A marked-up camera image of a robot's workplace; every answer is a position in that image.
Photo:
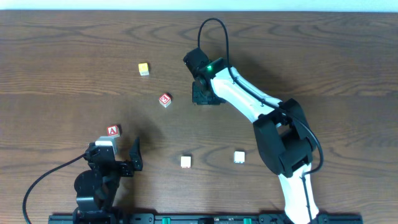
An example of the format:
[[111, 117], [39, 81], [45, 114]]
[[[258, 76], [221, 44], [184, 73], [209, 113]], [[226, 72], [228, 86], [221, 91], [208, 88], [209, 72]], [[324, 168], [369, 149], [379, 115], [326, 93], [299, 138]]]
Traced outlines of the red letter A block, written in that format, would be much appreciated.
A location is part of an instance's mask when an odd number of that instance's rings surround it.
[[108, 126], [106, 132], [109, 137], [118, 138], [121, 135], [118, 125]]

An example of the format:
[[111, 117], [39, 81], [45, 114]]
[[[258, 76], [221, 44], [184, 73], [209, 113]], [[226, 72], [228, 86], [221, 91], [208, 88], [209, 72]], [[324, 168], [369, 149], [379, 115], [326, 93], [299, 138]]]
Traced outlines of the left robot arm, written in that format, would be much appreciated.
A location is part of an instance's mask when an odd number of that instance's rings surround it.
[[129, 160], [117, 161], [116, 141], [109, 136], [101, 136], [91, 142], [83, 154], [90, 169], [82, 172], [74, 182], [77, 209], [73, 223], [129, 223], [129, 215], [113, 206], [113, 202], [123, 177], [133, 177], [141, 171], [143, 161], [140, 152], [140, 139], [136, 138], [129, 150]]

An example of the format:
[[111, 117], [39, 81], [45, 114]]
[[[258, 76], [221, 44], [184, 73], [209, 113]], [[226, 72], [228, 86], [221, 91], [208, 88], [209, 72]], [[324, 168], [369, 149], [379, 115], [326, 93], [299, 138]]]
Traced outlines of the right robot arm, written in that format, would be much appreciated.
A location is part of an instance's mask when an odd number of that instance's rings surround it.
[[222, 58], [185, 57], [183, 62], [201, 94], [227, 101], [252, 122], [259, 155], [279, 178], [285, 214], [293, 223], [311, 223], [319, 213], [310, 182], [317, 141], [300, 105], [263, 93]]

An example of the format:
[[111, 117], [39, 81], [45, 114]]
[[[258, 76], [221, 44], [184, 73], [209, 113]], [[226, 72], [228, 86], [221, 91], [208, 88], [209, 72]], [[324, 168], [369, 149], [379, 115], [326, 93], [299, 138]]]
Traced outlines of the red letter E block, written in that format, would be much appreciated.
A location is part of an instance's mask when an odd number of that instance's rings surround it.
[[172, 102], [172, 98], [169, 94], [164, 93], [159, 97], [159, 103], [164, 107], [168, 107]]

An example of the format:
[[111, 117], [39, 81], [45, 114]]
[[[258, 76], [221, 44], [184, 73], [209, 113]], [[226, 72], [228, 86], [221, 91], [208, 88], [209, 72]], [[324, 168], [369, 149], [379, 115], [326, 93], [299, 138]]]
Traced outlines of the plain white block left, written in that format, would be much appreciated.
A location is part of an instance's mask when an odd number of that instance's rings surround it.
[[189, 169], [192, 166], [192, 158], [190, 156], [182, 156], [180, 158], [180, 166], [184, 169]]

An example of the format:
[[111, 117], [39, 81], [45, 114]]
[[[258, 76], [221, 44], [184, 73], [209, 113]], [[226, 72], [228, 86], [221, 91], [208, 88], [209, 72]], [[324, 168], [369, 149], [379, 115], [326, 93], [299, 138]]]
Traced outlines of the plain white block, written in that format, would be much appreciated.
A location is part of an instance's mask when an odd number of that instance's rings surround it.
[[234, 163], [235, 164], [243, 164], [245, 162], [245, 152], [244, 151], [235, 151], [234, 152]]
[[192, 158], [190, 156], [182, 156], [180, 158], [180, 166], [184, 169], [189, 169], [192, 166]]

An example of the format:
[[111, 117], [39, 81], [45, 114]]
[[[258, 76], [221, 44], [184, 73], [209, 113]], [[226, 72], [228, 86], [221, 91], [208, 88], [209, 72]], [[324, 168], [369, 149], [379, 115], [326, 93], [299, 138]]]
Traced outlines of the yellow top block far left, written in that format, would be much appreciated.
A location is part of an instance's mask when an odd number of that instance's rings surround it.
[[149, 72], [149, 64], [148, 63], [140, 63], [138, 65], [140, 76], [147, 76], [150, 74]]

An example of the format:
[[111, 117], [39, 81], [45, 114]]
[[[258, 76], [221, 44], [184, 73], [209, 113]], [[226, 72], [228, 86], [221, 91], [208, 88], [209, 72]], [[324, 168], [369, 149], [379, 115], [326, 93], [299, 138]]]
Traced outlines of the plain white block right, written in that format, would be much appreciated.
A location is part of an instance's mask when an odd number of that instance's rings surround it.
[[245, 162], [245, 152], [244, 151], [235, 151], [234, 152], [234, 163], [235, 164], [243, 164]]

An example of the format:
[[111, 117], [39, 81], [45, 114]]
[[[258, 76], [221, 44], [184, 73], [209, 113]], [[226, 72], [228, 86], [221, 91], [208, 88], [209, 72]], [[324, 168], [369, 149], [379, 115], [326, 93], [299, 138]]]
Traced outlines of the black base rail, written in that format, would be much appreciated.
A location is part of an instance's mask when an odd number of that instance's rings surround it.
[[[289, 224], [291, 221], [284, 214], [261, 215], [153, 215], [135, 213], [128, 219], [101, 220], [95, 223], [129, 223], [129, 224]], [[360, 215], [319, 214], [312, 223], [316, 224], [363, 224]]]

